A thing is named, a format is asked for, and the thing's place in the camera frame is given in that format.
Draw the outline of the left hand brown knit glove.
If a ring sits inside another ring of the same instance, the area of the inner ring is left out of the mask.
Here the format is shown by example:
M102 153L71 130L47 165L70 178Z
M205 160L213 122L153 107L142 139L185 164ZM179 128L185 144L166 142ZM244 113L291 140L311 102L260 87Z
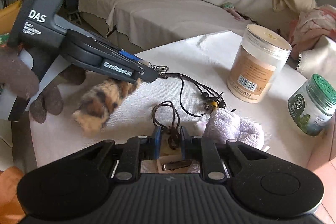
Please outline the left hand brown knit glove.
M85 78L85 70L70 65L60 73L60 77L73 85L81 85ZM18 57L18 50L1 46L1 85L9 88L19 98L30 99L39 89L38 77ZM47 113L59 115L63 110L63 99L55 83L50 83L31 104L30 113L33 119L42 124Z

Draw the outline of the orange sleeve forearm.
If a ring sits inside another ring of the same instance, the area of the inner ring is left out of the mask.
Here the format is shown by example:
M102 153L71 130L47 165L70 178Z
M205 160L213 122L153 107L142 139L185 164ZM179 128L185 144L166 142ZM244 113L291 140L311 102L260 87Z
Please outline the orange sleeve forearm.
M0 175L0 221L5 224L19 223L24 217L23 211L17 197L17 186L23 172L12 166Z

